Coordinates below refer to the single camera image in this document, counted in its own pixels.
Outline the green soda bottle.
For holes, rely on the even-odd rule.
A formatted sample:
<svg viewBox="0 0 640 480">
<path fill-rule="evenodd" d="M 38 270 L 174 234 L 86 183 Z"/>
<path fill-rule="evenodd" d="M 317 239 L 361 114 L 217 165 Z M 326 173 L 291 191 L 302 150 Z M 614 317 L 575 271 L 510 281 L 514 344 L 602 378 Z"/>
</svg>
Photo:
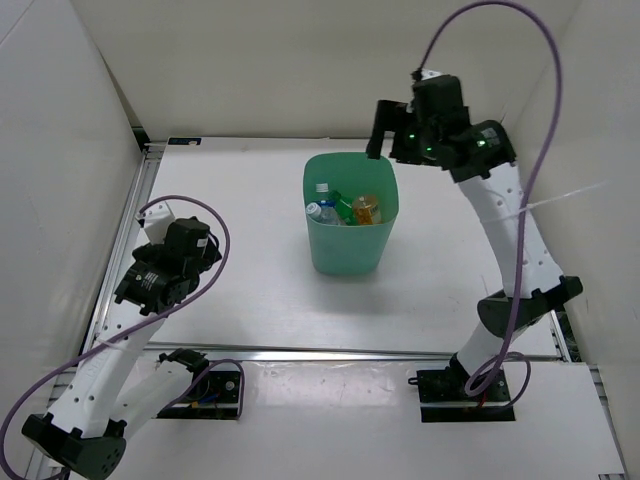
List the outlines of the green soda bottle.
<svg viewBox="0 0 640 480">
<path fill-rule="evenodd" d="M 331 190 L 329 192 L 329 199 L 334 203 L 334 209 L 345 225 L 358 225 L 358 221 L 353 212 L 352 201 L 348 197 L 342 195 L 337 190 Z"/>
</svg>

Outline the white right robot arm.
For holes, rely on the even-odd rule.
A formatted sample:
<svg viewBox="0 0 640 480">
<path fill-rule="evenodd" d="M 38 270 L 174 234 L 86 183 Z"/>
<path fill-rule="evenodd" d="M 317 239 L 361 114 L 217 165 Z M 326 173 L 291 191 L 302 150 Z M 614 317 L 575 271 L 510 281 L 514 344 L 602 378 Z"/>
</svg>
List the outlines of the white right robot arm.
<svg viewBox="0 0 640 480">
<path fill-rule="evenodd" d="M 447 370 L 452 393 L 470 400 L 487 389 L 497 365 L 518 358 L 512 341 L 583 286 L 563 273 L 527 210 L 516 152 L 502 124 L 472 123 L 458 77 L 418 70 L 413 79 L 410 102 L 378 102 L 366 154 L 379 158 L 391 134 L 391 158 L 449 173 L 488 239 L 502 288 L 478 302 L 480 322 Z"/>
</svg>

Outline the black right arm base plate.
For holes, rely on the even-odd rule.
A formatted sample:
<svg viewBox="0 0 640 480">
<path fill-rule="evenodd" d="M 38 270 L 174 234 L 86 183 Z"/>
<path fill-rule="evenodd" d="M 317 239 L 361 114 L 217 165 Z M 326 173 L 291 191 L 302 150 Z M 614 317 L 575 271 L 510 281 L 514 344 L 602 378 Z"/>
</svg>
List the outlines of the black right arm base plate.
<svg viewBox="0 0 640 480">
<path fill-rule="evenodd" d="M 407 381 L 418 389 L 422 423 L 513 422 L 514 408 L 506 376 L 501 371 L 489 388 L 470 397 L 449 367 L 418 370 Z"/>
</svg>

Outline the orange juice bottle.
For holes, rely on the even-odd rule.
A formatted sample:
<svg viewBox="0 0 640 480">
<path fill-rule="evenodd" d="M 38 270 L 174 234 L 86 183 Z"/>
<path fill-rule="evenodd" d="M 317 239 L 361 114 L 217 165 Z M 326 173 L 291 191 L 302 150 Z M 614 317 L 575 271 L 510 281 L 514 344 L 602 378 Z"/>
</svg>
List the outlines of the orange juice bottle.
<svg viewBox="0 0 640 480">
<path fill-rule="evenodd" d="M 378 225 L 382 215 L 375 195 L 360 195 L 352 202 L 352 212 L 359 225 Z"/>
</svg>

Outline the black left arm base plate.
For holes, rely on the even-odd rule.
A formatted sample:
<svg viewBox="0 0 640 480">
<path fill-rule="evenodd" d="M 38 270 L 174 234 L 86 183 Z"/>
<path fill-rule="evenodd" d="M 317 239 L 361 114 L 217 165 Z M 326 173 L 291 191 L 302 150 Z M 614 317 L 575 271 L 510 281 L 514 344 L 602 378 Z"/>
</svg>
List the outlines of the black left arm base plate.
<svg viewBox="0 0 640 480">
<path fill-rule="evenodd" d="M 206 376 L 177 403 L 161 410 L 162 420 L 239 420 L 244 408 L 246 375 L 235 360 L 215 361 Z"/>
</svg>

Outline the blue label clear bottle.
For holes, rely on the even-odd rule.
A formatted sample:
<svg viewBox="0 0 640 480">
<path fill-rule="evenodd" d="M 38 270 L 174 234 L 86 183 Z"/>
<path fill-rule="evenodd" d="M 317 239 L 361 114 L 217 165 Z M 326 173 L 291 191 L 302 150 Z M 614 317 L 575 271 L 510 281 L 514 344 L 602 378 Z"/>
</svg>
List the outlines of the blue label clear bottle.
<svg viewBox="0 0 640 480">
<path fill-rule="evenodd" d="M 331 190 L 328 183 L 317 183 L 315 185 L 315 192 L 315 201 L 321 208 L 333 208 L 335 206 L 335 201 L 331 197 Z"/>
</svg>

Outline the white orange label clear bottle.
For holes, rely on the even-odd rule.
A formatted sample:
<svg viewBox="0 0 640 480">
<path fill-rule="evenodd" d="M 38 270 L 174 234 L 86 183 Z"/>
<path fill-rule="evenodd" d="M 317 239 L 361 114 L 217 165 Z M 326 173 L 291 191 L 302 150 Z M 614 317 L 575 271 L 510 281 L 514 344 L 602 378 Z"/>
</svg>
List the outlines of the white orange label clear bottle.
<svg viewBox="0 0 640 480">
<path fill-rule="evenodd" d="M 311 202 L 305 208 L 306 215 L 324 225 L 343 225 L 344 222 L 337 213 L 331 201 Z"/>
</svg>

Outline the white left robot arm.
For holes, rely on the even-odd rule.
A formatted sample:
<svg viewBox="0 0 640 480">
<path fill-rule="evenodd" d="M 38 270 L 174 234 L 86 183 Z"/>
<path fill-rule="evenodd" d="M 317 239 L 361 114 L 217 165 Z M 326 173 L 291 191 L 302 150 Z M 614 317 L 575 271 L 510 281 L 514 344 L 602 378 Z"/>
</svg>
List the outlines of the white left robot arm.
<svg viewBox="0 0 640 480">
<path fill-rule="evenodd" d="M 209 361 L 178 349 L 139 385 L 122 388 L 168 313 L 202 292 L 200 277 L 222 260 L 219 243 L 195 217 L 168 216 L 145 223 L 148 242 L 114 292 L 116 303 L 138 307 L 135 316 L 105 325 L 79 362 L 67 390 L 44 414 L 32 414 L 22 433 L 50 459 L 85 479 L 106 479 L 129 438 L 183 397 L 198 400 L 210 386 Z"/>
</svg>

